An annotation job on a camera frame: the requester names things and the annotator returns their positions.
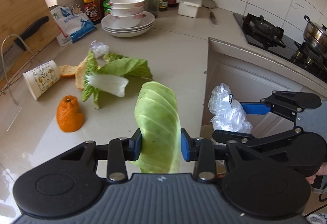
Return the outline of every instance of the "spatula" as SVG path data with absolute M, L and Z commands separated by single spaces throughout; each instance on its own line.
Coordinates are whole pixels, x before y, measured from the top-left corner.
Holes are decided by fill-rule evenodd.
M 213 0 L 202 0 L 202 6 L 209 9 L 209 11 L 210 11 L 209 17 L 211 19 L 211 22 L 213 25 L 216 25 L 217 20 L 216 20 L 215 14 L 211 11 L 211 9 L 217 7 L 216 2 Z

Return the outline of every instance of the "kitchen countertop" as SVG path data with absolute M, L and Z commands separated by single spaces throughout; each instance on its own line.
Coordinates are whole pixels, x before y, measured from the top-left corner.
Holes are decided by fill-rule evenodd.
M 159 14 L 155 25 L 147 33 L 135 38 L 116 38 L 99 28 L 82 40 L 60 47 L 52 42 L 40 54 L 42 62 L 54 60 L 58 66 L 78 65 L 93 40 L 103 41 L 111 52 L 147 59 L 154 80 L 175 91 L 181 126 L 191 137 L 199 135 L 205 95 L 208 38 L 213 50 L 239 58 L 305 84 L 327 96 L 327 84 L 295 65 L 249 45 L 233 17 L 233 13 L 214 9 L 218 25 L 212 25 L 208 11 L 200 8 L 197 18 L 177 15 L 176 10 Z M 32 98 L 23 80 L 13 85 L 18 102 L 14 105 L 9 93 L 0 96 L 0 223 L 6 224 L 19 216 L 13 200 L 14 181 L 25 171 L 49 160 L 86 140 L 107 144 L 111 139 L 133 135 L 137 128 L 134 106 L 138 92 L 145 82 L 130 78 L 126 96 L 117 98 L 103 93 L 102 108 L 96 110 L 92 100 L 81 103 L 81 91 L 76 89 L 74 77 L 62 78 L 37 101 Z M 65 95 L 79 99 L 85 124 L 75 133 L 59 130 L 55 112 Z M 192 172 L 193 163 L 181 161 L 181 172 Z M 138 171 L 127 162 L 129 175 Z M 99 162 L 97 173 L 105 177 L 105 162 Z

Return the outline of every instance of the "cutting board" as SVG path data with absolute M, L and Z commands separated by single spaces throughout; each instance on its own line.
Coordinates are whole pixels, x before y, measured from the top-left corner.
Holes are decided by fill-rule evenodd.
M 0 44 L 8 35 L 21 34 L 28 26 L 43 16 L 49 16 L 49 21 L 33 36 L 25 40 L 27 46 L 37 53 L 59 35 L 59 28 L 53 20 L 45 0 L 0 0 L 0 2 Z M 12 45 L 14 39 L 15 37 L 10 37 L 6 40 L 3 47 L 4 52 Z M 8 79 L 19 71 L 31 57 L 32 54 L 28 50 L 25 51 L 7 72 Z M 1 79 L 0 89 L 5 84 L 5 79 Z

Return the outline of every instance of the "green jar lid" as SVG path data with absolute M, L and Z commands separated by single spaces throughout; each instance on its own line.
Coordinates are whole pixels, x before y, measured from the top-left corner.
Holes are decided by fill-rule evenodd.
M 109 4 L 109 1 L 110 1 L 110 0 L 105 0 L 105 1 L 103 2 L 103 7 L 104 7 L 104 8 L 109 8 L 109 9 L 111 9 L 111 5 Z

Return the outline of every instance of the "cabbage leaf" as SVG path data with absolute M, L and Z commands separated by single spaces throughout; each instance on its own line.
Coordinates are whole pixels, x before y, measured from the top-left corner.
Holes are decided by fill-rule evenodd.
M 146 79 L 150 79 L 150 80 L 153 79 L 153 76 L 151 74 L 147 60 L 138 59 L 138 58 L 129 58 L 131 60 L 125 60 L 125 58 L 128 58 L 128 57 L 120 55 L 120 54 L 116 54 L 116 53 L 108 53 L 103 56 L 103 59 L 108 64 L 110 64 L 112 62 L 114 62 L 114 64 L 120 64 L 120 63 L 129 64 L 129 67 L 127 67 L 125 69 L 126 75 L 142 77 L 142 78 L 146 78 Z
M 178 173 L 180 122 L 175 93 L 158 82 L 142 86 L 135 105 L 142 151 L 133 163 L 142 173 Z
M 127 79 L 109 77 L 105 75 L 124 76 L 133 75 L 152 79 L 152 74 L 148 67 L 148 61 L 138 58 L 128 58 L 119 54 L 111 53 L 107 60 L 111 57 L 111 61 L 103 67 L 98 68 L 98 63 L 94 57 L 94 53 L 89 50 L 86 61 L 86 70 L 84 76 L 84 89 L 82 92 L 82 101 L 86 101 L 93 94 L 93 104 L 99 109 L 99 93 L 106 91 L 117 96 L 125 95 L 125 87 L 128 83 Z

